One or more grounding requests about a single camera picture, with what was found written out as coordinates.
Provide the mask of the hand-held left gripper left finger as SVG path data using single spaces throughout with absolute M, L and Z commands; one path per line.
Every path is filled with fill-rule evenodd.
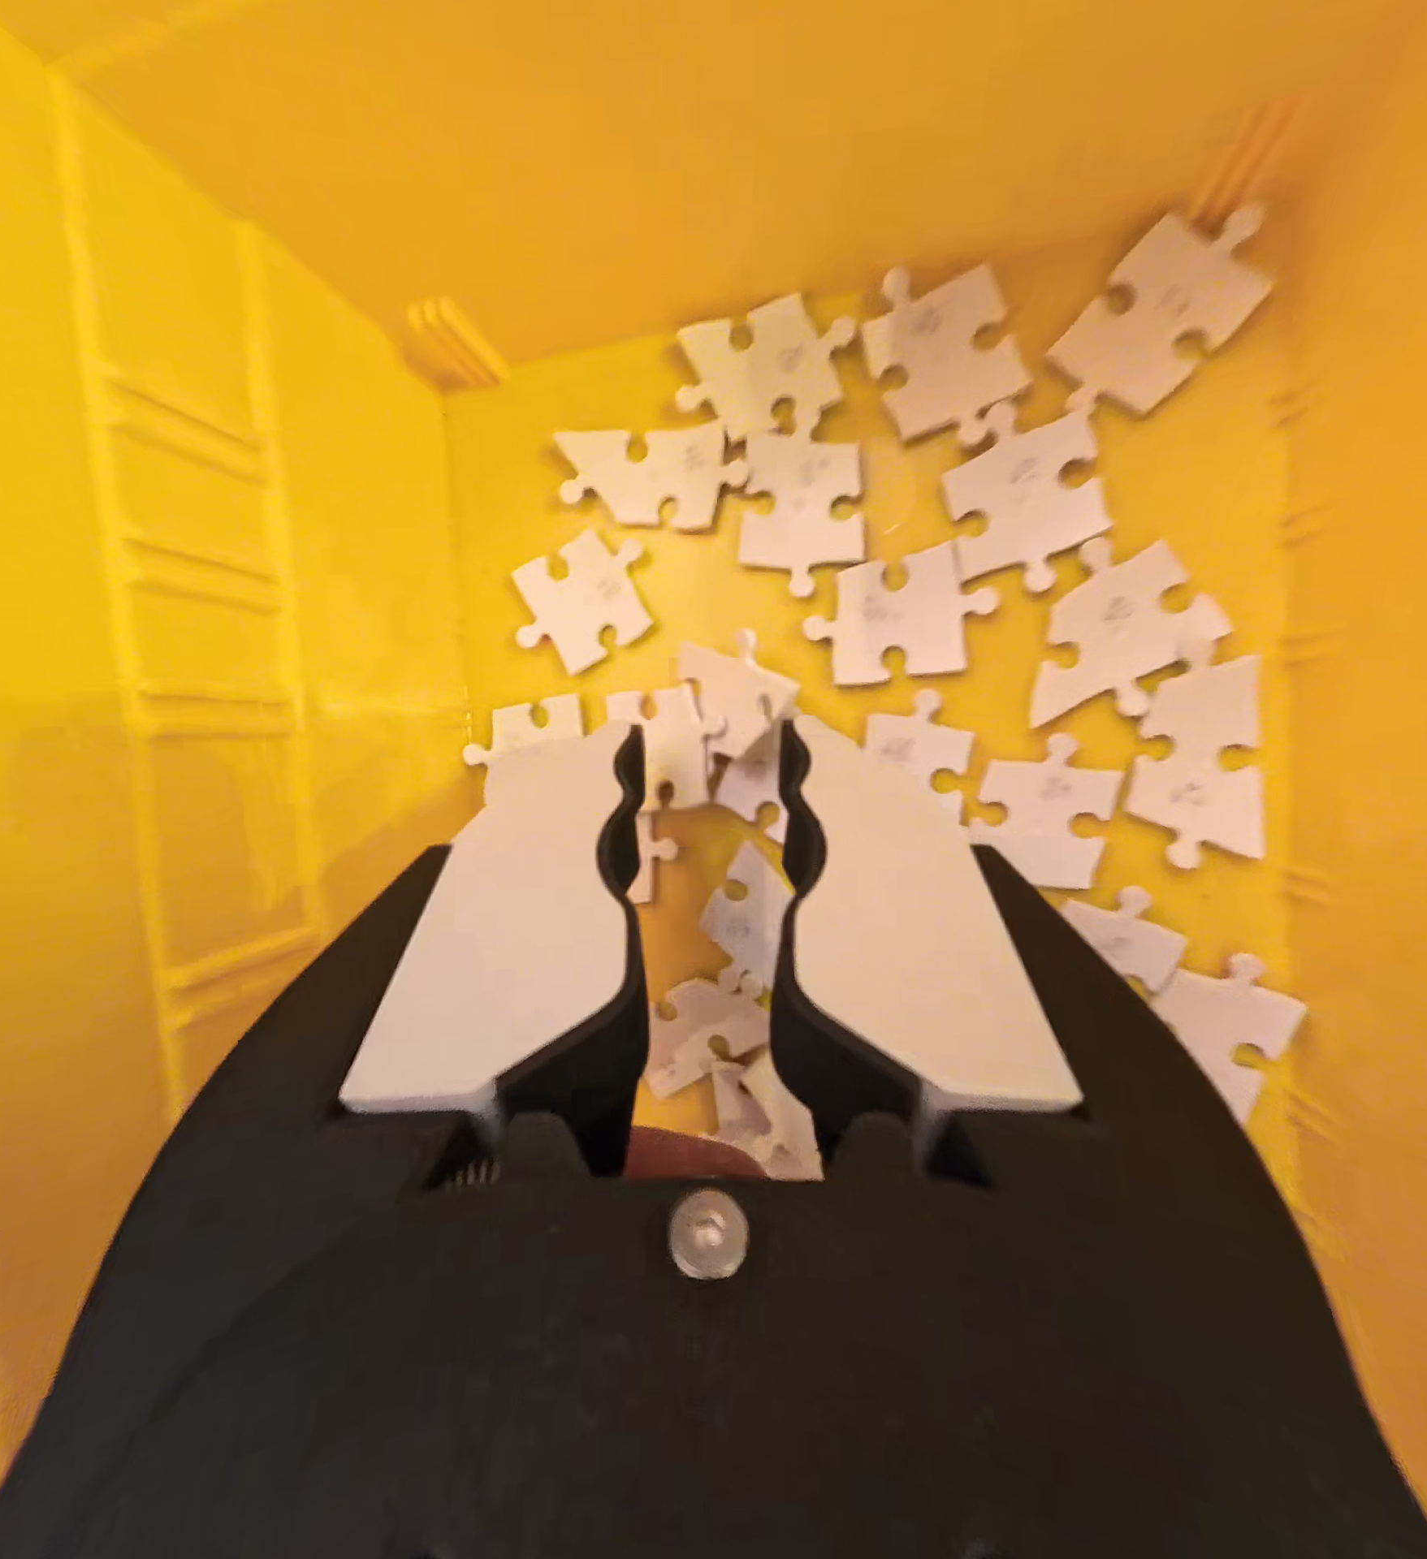
M 643 733 L 610 721 L 496 762 L 340 1086 L 357 1116 L 458 1114 L 489 1145 L 563 1121 L 622 1173 L 648 1050 L 640 870 Z

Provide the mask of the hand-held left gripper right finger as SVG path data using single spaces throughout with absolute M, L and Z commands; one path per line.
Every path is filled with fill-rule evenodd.
M 1082 1104 L 984 862 L 907 772 L 814 716 L 783 726 L 787 813 L 769 1052 L 832 1170 L 861 1119 L 925 1163 L 959 1114 Z

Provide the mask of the pile of white puzzle pieces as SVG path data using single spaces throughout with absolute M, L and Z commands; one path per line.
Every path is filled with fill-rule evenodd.
M 907 772 L 964 829 L 1036 991 L 1154 1018 L 1246 1124 L 1305 1018 L 1243 952 L 1282 952 L 1259 747 L 1261 652 L 1284 613 L 1271 282 L 1169 215 L 1045 361 L 1033 392 L 979 268 L 858 327 L 817 425 L 707 412 L 728 325 L 681 331 L 702 379 L 679 426 L 648 341 L 574 354 L 448 413 L 473 685 L 576 688 L 609 720 L 673 700 L 768 720 L 702 757 L 750 829 L 776 811 L 783 723 L 814 716 Z M 769 993 L 787 890 L 746 839 L 702 913 L 728 975 Z

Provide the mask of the yellow plastic bin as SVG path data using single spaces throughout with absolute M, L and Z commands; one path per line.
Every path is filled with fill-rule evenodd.
M 1266 854 L 1069 823 L 1305 1005 L 1246 1144 L 1427 1512 L 1427 4 L 0 4 L 0 1493 L 196 1086 L 468 818 L 491 710 L 740 631 L 848 738 L 909 710 L 733 495 L 633 535 L 645 639 L 520 648 L 511 572 L 628 536 L 553 435 L 705 420 L 678 328 L 982 264 L 1036 430 L 1131 245 L 1253 204 L 1267 300 L 1066 481 L 1259 657 Z

